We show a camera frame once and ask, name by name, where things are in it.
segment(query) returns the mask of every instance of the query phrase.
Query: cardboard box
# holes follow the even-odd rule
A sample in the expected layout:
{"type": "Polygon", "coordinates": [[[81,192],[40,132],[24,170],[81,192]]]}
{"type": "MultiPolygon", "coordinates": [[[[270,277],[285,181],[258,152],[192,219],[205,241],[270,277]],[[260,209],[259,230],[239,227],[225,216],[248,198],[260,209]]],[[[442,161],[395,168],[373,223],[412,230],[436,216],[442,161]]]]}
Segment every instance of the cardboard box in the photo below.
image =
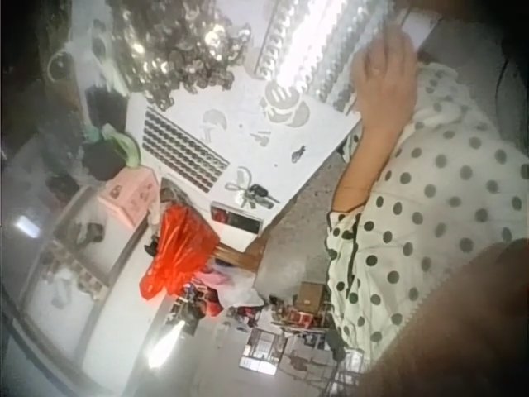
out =
{"type": "Polygon", "coordinates": [[[298,297],[294,307],[300,312],[318,314],[322,305],[324,284],[303,281],[299,287],[298,297]]]}

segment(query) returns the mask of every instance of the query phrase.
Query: red plastic bag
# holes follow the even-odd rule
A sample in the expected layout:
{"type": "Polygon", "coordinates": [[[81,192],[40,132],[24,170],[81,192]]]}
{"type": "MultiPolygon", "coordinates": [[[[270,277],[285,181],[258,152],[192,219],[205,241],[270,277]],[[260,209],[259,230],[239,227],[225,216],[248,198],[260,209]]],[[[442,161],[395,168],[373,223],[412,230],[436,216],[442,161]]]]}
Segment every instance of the red plastic bag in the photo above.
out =
{"type": "Polygon", "coordinates": [[[154,298],[164,287],[178,294],[202,270],[219,243],[218,235],[192,208],[174,205],[164,213],[158,252],[140,282],[141,296],[154,298]]]}

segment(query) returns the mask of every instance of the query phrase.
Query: storage box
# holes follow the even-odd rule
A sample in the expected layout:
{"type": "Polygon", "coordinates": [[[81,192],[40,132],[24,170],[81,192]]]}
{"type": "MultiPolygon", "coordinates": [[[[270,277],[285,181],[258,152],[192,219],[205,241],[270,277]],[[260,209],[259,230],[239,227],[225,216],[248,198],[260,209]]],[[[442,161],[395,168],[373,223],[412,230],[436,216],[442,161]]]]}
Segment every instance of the storage box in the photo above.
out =
{"type": "Polygon", "coordinates": [[[124,168],[107,182],[98,200],[110,215],[128,227],[136,228],[159,191],[155,173],[151,169],[124,168]]]}
{"type": "Polygon", "coordinates": [[[298,297],[294,307],[300,312],[318,314],[322,305],[324,284],[303,281],[299,287],[298,297]]]}

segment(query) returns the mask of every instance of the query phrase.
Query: polka dot dress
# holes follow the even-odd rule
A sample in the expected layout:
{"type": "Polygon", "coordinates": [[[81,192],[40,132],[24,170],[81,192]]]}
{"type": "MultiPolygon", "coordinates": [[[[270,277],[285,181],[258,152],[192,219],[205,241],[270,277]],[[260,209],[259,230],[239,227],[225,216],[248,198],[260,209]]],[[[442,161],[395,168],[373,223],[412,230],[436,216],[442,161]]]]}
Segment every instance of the polka dot dress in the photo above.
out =
{"type": "Polygon", "coordinates": [[[499,139],[456,77],[422,69],[414,118],[368,202],[328,217],[335,323],[369,361],[458,266],[527,237],[529,160],[499,139]]]}

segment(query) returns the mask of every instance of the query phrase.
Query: pink box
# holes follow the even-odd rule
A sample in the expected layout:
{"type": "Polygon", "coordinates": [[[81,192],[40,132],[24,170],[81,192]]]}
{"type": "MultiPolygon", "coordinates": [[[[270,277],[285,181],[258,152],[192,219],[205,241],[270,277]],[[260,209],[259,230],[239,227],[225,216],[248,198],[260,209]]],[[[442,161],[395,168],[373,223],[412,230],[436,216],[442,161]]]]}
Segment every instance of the pink box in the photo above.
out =
{"type": "Polygon", "coordinates": [[[155,173],[150,168],[124,168],[107,182],[98,200],[110,215],[136,228],[159,193],[155,173]]]}

